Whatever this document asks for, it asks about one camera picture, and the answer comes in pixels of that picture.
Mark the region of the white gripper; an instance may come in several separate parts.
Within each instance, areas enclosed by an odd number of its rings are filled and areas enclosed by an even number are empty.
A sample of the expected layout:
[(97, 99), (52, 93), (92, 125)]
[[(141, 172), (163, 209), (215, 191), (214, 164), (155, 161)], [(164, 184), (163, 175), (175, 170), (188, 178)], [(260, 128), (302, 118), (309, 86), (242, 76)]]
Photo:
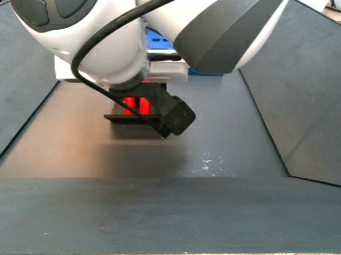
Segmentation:
[(147, 60), (147, 53), (171, 54), (172, 50), (151, 50), (127, 55), (109, 50), (93, 50), (81, 62), (79, 72), (91, 82), (121, 84), (137, 77), (148, 82), (184, 82), (187, 64), (179, 61)]

